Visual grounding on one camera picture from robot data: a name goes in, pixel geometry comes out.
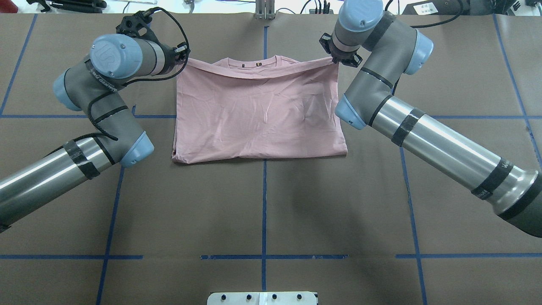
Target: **wire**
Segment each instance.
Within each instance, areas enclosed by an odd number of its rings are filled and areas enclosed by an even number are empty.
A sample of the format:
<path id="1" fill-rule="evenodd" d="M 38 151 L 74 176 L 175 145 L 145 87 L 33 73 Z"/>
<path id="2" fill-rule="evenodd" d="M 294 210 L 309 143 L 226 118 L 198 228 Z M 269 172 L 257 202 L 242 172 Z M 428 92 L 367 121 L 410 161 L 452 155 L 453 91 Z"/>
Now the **wire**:
<path id="1" fill-rule="evenodd" d="M 448 23 L 450 21 L 456 20 L 463 13 L 463 2 L 461 0 L 457 0 L 457 2 L 459 2 L 459 11 L 457 12 L 457 14 L 455 14 L 454 17 L 452 17 L 452 18 L 450 18 L 448 20 L 437 22 L 437 23 L 424 24 L 422 26 L 412 26 L 412 28 L 413 29 L 430 28 L 430 27 L 434 27 L 434 26 L 440 26 L 441 24 L 445 24 L 445 23 Z"/>
<path id="2" fill-rule="evenodd" d="M 276 11 L 280 11 L 280 10 L 289 10 L 289 11 L 291 11 L 293 14 L 295 14 L 294 11 L 291 10 L 291 9 L 289 9 L 289 8 L 280 8 L 280 9 L 277 9 Z"/>
<path id="3" fill-rule="evenodd" d="M 128 1 L 128 3 L 126 3 L 126 6 L 124 7 L 124 9 L 122 10 L 122 13 L 124 14 L 124 11 L 126 10 L 126 8 L 128 7 L 128 5 L 130 4 L 130 1 Z"/>
<path id="4" fill-rule="evenodd" d="M 186 36 L 186 33 L 184 32 L 184 29 L 183 27 L 180 25 L 180 23 L 177 21 L 177 19 L 175 19 L 173 16 L 171 16 L 171 14 L 166 11 L 165 9 L 163 8 L 160 8 L 160 7 L 156 7 L 155 10 L 153 11 L 153 13 L 157 12 L 157 11 L 162 11 L 164 12 L 166 15 L 169 16 L 169 18 L 171 18 L 173 21 L 175 21 L 175 24 L 179 27 L 180 29 L 180 32 L 183 33 L 183 38 L 184 38 L 184 41 L 186 42 L 186 49 L 189 50 L 190 49 L 190 45 L 188 44 L 188 38 Z M 184 70 L 184 68 L 186 67 L 186 64 L 188 63 L 188 53 L 186 54 L 186 57 L 184 58 L 184 63 L 182 65 L 182 67 L 179 69 L 179 71 L 175 72 L 174 74 L 168 76 L 168 77 L 162 77 L 162 78 L 138 78 L 138 79 L 132 79 L 131 81 L 127 81 L 123 84 L 123 86 L 128 86 L 129 84 L 133 84 L 134 82 L 138 82 L 138 81 L 160 81 L 160 80 L 168 80 L 168 79 L 172 79 L 174 77 L 176 77 L 177 75 L 179 75 L 180 72 L 182 72 Z"/>
<path id="5" fill-rule="evenodd" d="M 390 7 L 390 4 L 393 2 L 393 0 L 389 0 L 388 3 L 386 3 L 386 7 L 384 8 L 385 11 L 388 10 L 388 8 Z"/>
<path id="6" fill-rule="evenodd" d="M 393 86 L 393 89 L 391 90 L 391 94 L 395 95 L 395 90 L 397 90 L 397 85 L 399 84 L 399 79 L 401 79 L 400 77 L 397 79 L 397 81 L 395 82 L 395 85 Z"/>
<path id="7" fill-rule="evenodd" d="M 301 9 L 301 12 L 300 14 L 303 14 L 303 10 L 305 9 L 305 7 L 307 6 L 307 4 L 312 1 L 312 0 L 307 0 L 307 2 L 305 2 L 305 4 L 303 5 L 303 8 Z"/>
<path id="8" fill-rule="evenodd" d="M 98 129 L 104 136 L 110 138 L 111 140 L 113 141 L 118 141 L 119 138 L 115 137 L 115 136 L 112 136 L 111 134 L 109 134 L 109 132 L 105 131 L 102 127 L 100 127 L 98 125 L 98 123 L 96 122 L 96 120 L 94 120 L 94 117 L 92 116 L 92 106 L 94 106 L 94 104 L 96 104 L 96 102 L 98 102 L 99 100 L 101 100 L 102 98 L 106 97 L 106 96 L 110 96 L 111 94 L 113 94 L 112 91 L 108 91 L 100 96 L 98 96 L 97 98 L 91 100 L 90 103 L 88 103 L 88 106 L 87 106 L 87 117 L 88 119 L 91 121 L 92 125 Z"/>
<path id="9" fill-rule="evenodd" d="M 103 135 L 103 134 L 99 134 L 99 133 L 97 133 L 97 132 L 94 132 L 94 133 L 92 133 L 92 134 L 86 134 L 86 135 L 77 137 L 77 138 L 75 138 L 75 139 L 72 139 L 71 141 L 77 142 L 77 141 L 82 140 L 82 139 L 93 138 L 93 137 L 104 137 L 104 135 Z M 62 148 L 64 148 L 64 145 L 55 148 L 55 149 L 54 149 L 53 151 L 51 151 L 50 153 L 46 154 L 45 157 L 47 157 L 47 156 L 49 156 L 49 155 L 52 155 L 52 154 L 56 153 L 57 151 L 61 150 Z"/>

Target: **metal arm tube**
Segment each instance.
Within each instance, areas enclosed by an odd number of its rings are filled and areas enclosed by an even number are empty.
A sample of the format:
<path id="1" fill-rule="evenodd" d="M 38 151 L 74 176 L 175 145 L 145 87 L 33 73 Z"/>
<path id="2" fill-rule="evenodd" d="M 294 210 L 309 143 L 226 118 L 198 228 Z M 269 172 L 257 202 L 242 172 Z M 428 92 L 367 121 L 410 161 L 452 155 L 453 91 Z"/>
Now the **metal arm tube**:
<path id="1" fill-rule="evenodd" d="M 376 111 L 373 128 L 491 203 L 501 218 L 542 237 L 538 171 L 514 166 L 396 97 Z"/>
<path id="2" fill-rule="evenodd" d="M 433 43 L 382 13 L 381 5 L 380 0 L 347 0 L 333 37 L 323 40 L 334 59 L 345 58 L 359 46 L 372 51 L 335 113 L 357 129 L 372 126 L 487 200 L 505 221 L 542 237 L 542 176 L 538 171 L 514 166 L 390 94 L 402 73 L 413 74 L 425 63 Z"/>
<path id="3" fill-rule="evenodd" d="M 90 56 L 55 81 L 53 89 L 60 102 L 87 115 L 93 103 L 94 123 L 117 139 L 69 141 L 64 149 L 0 180 L 0 233 L 113 164 L 129 167 L 153 151 L 117 91 L 134 76 L 170 70 L 165 62 L 164 53 L 153 42 L 105 35 L 94 41 Z"/>
<path id="4" fill-rule="evenodd" d="M 94 138 L 76 144 L 99 172 L 112 165 Z M 0 232 L 87 180 L 61 149 L 0 181 Z"/>

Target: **blue tape line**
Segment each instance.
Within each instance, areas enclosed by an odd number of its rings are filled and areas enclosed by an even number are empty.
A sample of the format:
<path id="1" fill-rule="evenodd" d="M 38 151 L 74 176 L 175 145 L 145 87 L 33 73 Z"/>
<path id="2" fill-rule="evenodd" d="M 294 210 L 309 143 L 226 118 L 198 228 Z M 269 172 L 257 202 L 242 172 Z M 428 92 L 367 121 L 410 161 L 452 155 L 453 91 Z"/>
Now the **blue tape line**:
<path id="1" fill-rule="evenodd" d="M 12 119 L 86 119 L 83 115 L 0 115 L 0 118 Z"/>
<path id="2" fill-rule="evenodd" d="M 421 258 L 538 258 L 542 253 L 446 253 L 446 254 L 422 254 Z M 415 254 L 397 254 L 398 259 L 416 258 Z"/>
<path id="3" fill-rule="evenodd" d="M 117 183 L 117 193 L 115 195 L 115 203 L 113 205 L 113 213 L 111 215 L 111 223 L 109 224 L 109 234 L 107 236 L 107 245 L 105 249 L 106 258 L 104 259 L 104 264 L 102 266 L 102 273 L 100 276 L 100 286 L 98 287 L 98 295 L 96 297 L 96 305 L 100 305 L 102 292 L 104 290 L 105 274 L 107 271 L 107 262 L 108 262 L 107 257 L 109 256 L 109 252 L 111 250 L 111 241 L 113 240 L 113 230 L 115 229 L 115 219 L 117 218 L 117 209 L 118 209 L 119 200 L 120 200 L 120 187 L 122 185 L 123 177 L 124 177 L 124 167 L 121 167 L 120 174 L 119 174 L 119 182 Z"/>
<path id="4" fill-rule="evenodd" d="M 525 119 L 524 116 L 431 116 L 431 117 L 435 119 Z"/>
<path id="5" fill-rule="evenodd" d="M 202 260 L 213 259 L 262 259 L 261 255 L 202 255 Z"/>
<path id="6" fill-rule="evenodd" d="M 174 119 L 176 115 L 134 115 L 136 119 Z M 435 119 L 525 119 L 524 116 L 431 116 Z M 6 119 L 86 119 L 85 115 L 0 115 Z M 542 116 L 527 116 L 527 119 L 542 119 Z"/>
<path id="7" fill-rule="evenodd" d="M 262 196 L 262 291 L 267 289 L 267 159 L 263 160 L 263 196 Z"/>
<path id="8" fill-rule="evenodd" d="M 36 19 L 37 19 L 37 14 L 34 14 L 34 18 L 32 19 L 32 23 L 30 24 L 30 28 L 28 29 L 27 38 L 24 40 L 23 48 L 21 49 L 21 53 L 19 54 L 19 59 L 17 59 L 17 64 L 15 65 L 15 69 L 13 70 L 13 74 L 11 75 L 11 79 L 9 80 L 8 89 L 5 92 L 2 106 L 0 106 L 0 115 L 2 115 L 2 113 L 4 112 L 5 105 L 8 102 L 8 97 L 11 91 L 11 87 L 13 85 L 13 82 L 15 81 L 15 76 L 17 75 L 17 71 L 19 70 L 19 66 L 21 65 L 21 60 L 23 59 L 24 51 L 27 49 L 28 41 L 30 40 L 30 35 L 32 34 L 32 30 L 34 29 L 34 25 L 36 24 Z"/>
<path id="9" fill-rule="evenodd" d="M 523 100 L 521 99 L 521 95 L 519 94 L 518 85 L 515 82 L 514 73 L 512 73 L 512 68 L 510 67 L 510 62 L 508 61 L 508 56 L 506 55 L 505 46 L 502 43 L 501 31 L 499 30 L 499 23 L 497 22 L 497 17 L 495 14 L 493 14 L 493 23 L 495 24 L 495 30 L 497 32 L 497 38 L 499 39 L 499 44 L 501 46 L 502 56 L 505 59 L 506 68 L 508 69 L 508 74 L 510 75 L 510 79 L 512 80 L 512 85 L 514 86 L 515 95 L 518 98 L 519 107 L 521 108 L 521 113 L 523 114 L 523 117 L 525 119 L 525 124 L 527 125 L 529 136 L 531 137 L 531 142 L 533 144 L 534 152 L 538 160 L 538 165 L 542 168 L 542 157 L 540 157 L 540 151 L 538 150 L 537 141 L 534 139 L 531 123 L 529 123 L 529 119 L 527 118 L 525 105 L 523 104 Z"/>
<path id="10" fill-rule="evenodd" d="M 267 28 L 263 27 L 263 59 L 267 59 Z"/>
<path id="11" fill-rule="evenodd" d="M 408 194 L 408 205 L 410 208 L 410 226 L 412 227 L 412 237 L 414 239 L 414 250 L 416 251 L 416 263 L 418 265 L 418 278 L 420 279 L 420 288 L 422 291 L 422 301 L 427 305 L 427 295 L 425 294 L 425 282 L 423 279 L 422 258 L 420 255 L 420 246 L 418 244 L 418 233 L 416 232 L 416 220 L 414 218 L 414 207 L 412 206 L 412 196 L 410 194 L 410 184 L 408 182 L 407 162 L 402 147 L 399 147 L 401 153 L 401 164 L 403 165 L 403 176 L 406 184 L 406 192 Z"/>
<path id="12" fill-rule="evenodd" d="M 143 255 L 109 255 L 107 259 L 143 259 Z"/>
<path id="13" fill-rule="evenodd" d="M 219 259 L 262 259 L 262 255 L 202 255 L 202 260 L 219 260 Z M 278 254 L 278 255 L 265 255 L 267 259 L 345 259 L 347 254 Z"/>
<path id="14" fill-rule="evenodd" d="M 174 119 L 176 115 L 135 115 L 136 119 Z"/>
<path id="15" fill-rule="evenodd" d="M 104 259 L 104 264 L 102 265 L 102 273 L 100 275 L 100 286 L 98 287 L 98 295 L 96 297 L 96 305 L 101 303 L 101 295 L 104 291 L 104 282 L 105 282 L 105 271 L 107 270 L 107 262 L 109 260 Z"/>
<path id="16" fill-rule="evenodd" d="M 345 259 L 348 255 L 268 255 L 267 259 Z"/>
<path id="17" fill-rule="evenodd" d="M 0 259 L 143 259 L 143 255 L 0 255 Z"/>

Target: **pink t-shirt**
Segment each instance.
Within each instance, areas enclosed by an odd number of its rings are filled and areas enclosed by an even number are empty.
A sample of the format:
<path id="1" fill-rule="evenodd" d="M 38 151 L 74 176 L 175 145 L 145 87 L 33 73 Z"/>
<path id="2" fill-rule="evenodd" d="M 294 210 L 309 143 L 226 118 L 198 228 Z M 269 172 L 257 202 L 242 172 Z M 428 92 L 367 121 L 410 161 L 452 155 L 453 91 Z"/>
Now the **pink t-shirt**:
<path id="1" fill-rule="evenodd" d="M 173 160 L 345 155 L 338 67 L 331 58 L 190 59 L 177 76 Z"/>

